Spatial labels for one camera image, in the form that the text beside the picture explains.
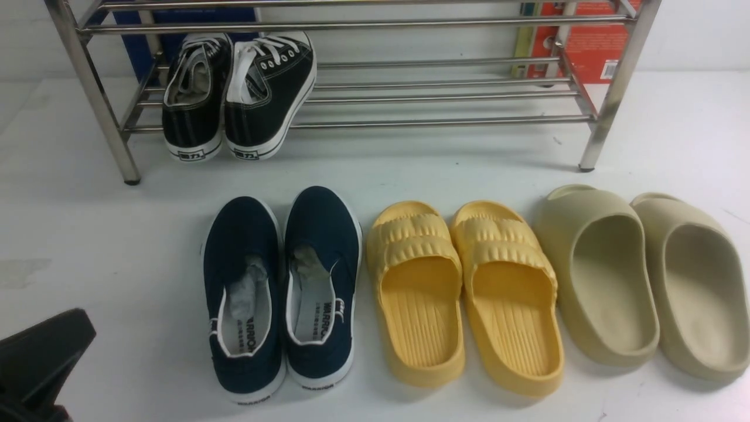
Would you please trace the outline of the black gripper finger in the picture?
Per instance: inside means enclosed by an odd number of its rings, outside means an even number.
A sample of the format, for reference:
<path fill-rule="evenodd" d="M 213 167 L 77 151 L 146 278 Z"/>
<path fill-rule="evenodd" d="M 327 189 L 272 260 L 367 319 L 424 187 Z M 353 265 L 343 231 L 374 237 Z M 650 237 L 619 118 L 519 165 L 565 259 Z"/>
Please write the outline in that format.
<path fill-rule="evenodd" d="M 96 338 L 83 309 L 70 309 L 1 342 L 1 420 L 70 421 L 56 400 Z"/>

